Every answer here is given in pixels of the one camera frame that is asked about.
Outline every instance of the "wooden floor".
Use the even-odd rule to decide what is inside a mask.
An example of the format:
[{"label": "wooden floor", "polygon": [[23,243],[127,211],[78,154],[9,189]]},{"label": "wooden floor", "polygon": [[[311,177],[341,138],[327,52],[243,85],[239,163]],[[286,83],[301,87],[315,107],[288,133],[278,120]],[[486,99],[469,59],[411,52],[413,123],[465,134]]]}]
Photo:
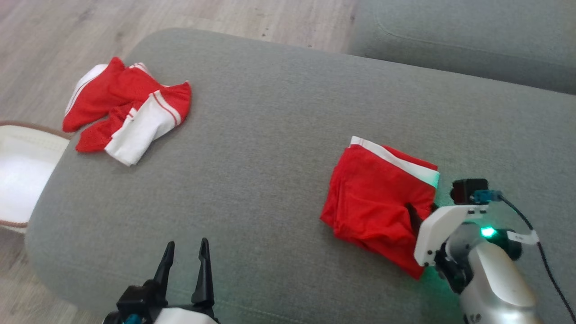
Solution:
[{"label": "wooden floor", "polygon": [[[343,52],[358,0],[0,0],[0,120],[58,129],[75,83],[146,35],[191,27]],[[20,234],[0,228],[0,322],[102,319],[51,295]]]}]

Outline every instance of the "black mount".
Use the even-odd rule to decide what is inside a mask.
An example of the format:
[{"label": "black mount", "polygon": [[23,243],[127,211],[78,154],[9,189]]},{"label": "black mount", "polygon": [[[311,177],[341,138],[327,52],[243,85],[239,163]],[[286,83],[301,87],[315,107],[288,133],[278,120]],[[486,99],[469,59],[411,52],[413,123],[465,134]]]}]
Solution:
[{"label": "black mount", "polygon": [[450,197],[455,205],[481,205],[474,200],[476,190],[488,190],[486,179],[460,179],[452,182]]},{"label": "black mount", "polygon": [[130,315],[136,315],[145,323],[154,323],[163,308],[182,308],[185,310],[200,312],[214,317],[212,306],[214,305],[214,287],[212,282],[212,266],[210,263],[210,248],[208,240],[202,239],[200,244],[200,271],[196,282],[196,289],[192,294],[192,304],[182,306],[168,306],[166,290],[168,289],[168,277],[170,267],[174,262],[175,243],[171,241],[166,246],[162,260],[158,265],[153,279],[146,280],[142,286],[129,286],[122,294],[116,307],[118,311],[108,314],[103,324],[124,323]]}]

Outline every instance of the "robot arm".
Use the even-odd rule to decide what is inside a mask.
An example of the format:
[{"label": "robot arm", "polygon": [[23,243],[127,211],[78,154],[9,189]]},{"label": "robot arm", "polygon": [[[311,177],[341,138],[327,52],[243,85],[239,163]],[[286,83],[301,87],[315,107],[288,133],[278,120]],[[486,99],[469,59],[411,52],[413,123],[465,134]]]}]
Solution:
[{"label": "robot arm", "polygon": [[174,260],[174,242],[169,242],[158,265],[154,279],[142,286],[130,286],[120,297],[118,311],[106,316],[103,324],[219,324],[214,317],[214,289],[208,240],[200,245],[200,272],[192,304],[168,306],[166,288],[168,274]]},{"label": "robot arm", "polygon": [[522,251],[521,243],[509,239],[514,232],[482,231],[470,220],[485,214],[487,205],[480,205],[481,197],[461,196],[478,205],[438,208],[419,226],[414,258],[421,266],[434,266],[459,295],[465,323],[542,323],[536,297],[513,262]]}]

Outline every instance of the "seam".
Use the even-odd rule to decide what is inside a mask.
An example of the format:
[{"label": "seam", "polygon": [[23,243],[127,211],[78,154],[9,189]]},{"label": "seam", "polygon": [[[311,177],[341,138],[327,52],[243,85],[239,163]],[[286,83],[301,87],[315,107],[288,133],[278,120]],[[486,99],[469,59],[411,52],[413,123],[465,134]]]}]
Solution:
[{"label": "seam", "polygon": [[[38,248],[37,251],[41,251],[43,255],[50,255],[50,253],[49,253],[49,251],[51,251],[50,249],[45,248],[43,245],[36,245],[36,247]],[[84,266],[82,266],[82,265],[80,265],[80,264],[77,264],[77,263],[75,263],[75,262],[73,262],[73,261],[70,261],[69,259],[60,259],[60,260],[58,260],[58,263],[59,263],[60,265],[64,264],[64,265],[67,265],[67,266],[69,266],[69,267],[71,267],[71,268],[75,268],[75,269],[80,270],[80,271],[83,271],[83,272],[87,272],[87,273],[93,272],[93,269],[89,269],[89,268],[87,268],[87,267],[84,267]],[[122,275],[122,274],[120,274],[120,273],[117,273],[117,272],[107,271],[107,270],[105,270],[105,269],[99,269],[98,272],[99,272],[99,273],[108,274],[108,275],[110,275],[110,276],[112,276],[112,277],[117,277],[117,278],[120,278],[120,279],[124,279],[124,280],[126,280],[126,281],[132,281],[132,280],[134,279],[134,278],[131,278],[131,277],[129,277],[129,276],[124,276],[124,275]],[[190,294],[190,291],[185,291],[185,290],[179,289],[179,288],[173,288],[172,290],[174,290],[174,291],[176,291],[176,292],[180,292],[180,293],[182,293],[182,294]],[[280,322],[280,321],[278,321],[278,320],[283,320],[284,322],[288,321],[288,322],[292,322],[292,323],[306,324],[305,322],[299,321],[299,320],[297,320],[297,319],[292,319],[292,318],[284,317],[284,316],[277,315],[277,314],[274,314],[274,313],[271,313],[271,312],[267,312],[267,311],[263,311],[263,310],[258,310],[257,308],[242,306],[242,305],[240,305],[240,304],[236,304],[236,303],[227,301],[227,300],[225,300],[225,299],[215,298],[214,300],[216,300],[218,303],[222,303],[222,304],[228,305],[229,307],[235,307],[235,308],[239,308],[239,309],[244,310],[244,311],[249,311],[249,312],[253,312],[253,313],[258,313],[258,314],[259,314],[259,317],[262,317],[262,318],[266,318],[265,316],[276,318],[276,320],[273,320],[273,321],[275,321],[275,322]]]},{"label": "seam", "polygon": [[402,40],[409,40],[411,42],[415,42],[415,43],[424,43],[424,44],[431,44],[431,45],[440,45],[440,46],[444,46],[444,47],[453,47],[453,48],[462,48],[465,50],[471,50],[471,51],[478,51],[478,52],[483,52],[483,53],[488,53],[488,54],[492,54],[492,55],[497,55],[497,56],[505,56],[505,57],[509,57],[509,58],[522,58],[522,59],[526,59],[529,61],[533,61],[533,62],[540,62],[540,63],[546,63],[546,64],[550,64],[550,65],[555,65],[555,66],[560,66],[560,67],[576,67],[573,65],[561,65],[558,63],[553,63],[553,62],[549,62],[549,61],[543,61],[540,59],[534,59],[534,58],[528,58],[525,56],[520,56],[520,55],[510,55],[510,54],[503,54],[503,53],[496,53],[496,52],[492,52],[492,51],[487,51],[487,50],[483,50],[481,48],[476,48],[476,47],[468,47],[468,46],[464,46],[464,45],[456,45],[456,44],[448,44],[448,43],[441,43],[441,42],[432,42],[429,40],[423,40],[423,39],[417,39],[417,38],[412,38],[412,37],[408,37],[408,36],[400,36],[397,35],[389,30],[387,30],[384,27],[384,24],[381,23],[380,18],[378,17],[379,12],[381,12],[382,9],[382,5],[384,2],[380,2],[379,8],[378,10],[375,10],[372,12],[372,16],[374,18],[374,21],[376,22],[376,26],[378,29],[380,29],[381,31],[383,31],[385,34],[389,35],[389,36],[393,36]]}]

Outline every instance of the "red shorts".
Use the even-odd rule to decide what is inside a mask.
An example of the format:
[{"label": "red shorts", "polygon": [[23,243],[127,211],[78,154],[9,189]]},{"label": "red shorts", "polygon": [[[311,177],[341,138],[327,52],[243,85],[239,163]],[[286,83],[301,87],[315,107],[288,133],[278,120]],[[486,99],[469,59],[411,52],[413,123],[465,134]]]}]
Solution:
[{"label": "red shorts", "polygon": [[438,186],[438,167],[388,146],[353,137],[334,168],[320,219],[337,238],[379,253],[410,276],[423,268],[414,260],[416,237],[405,205],[424,219]]}]

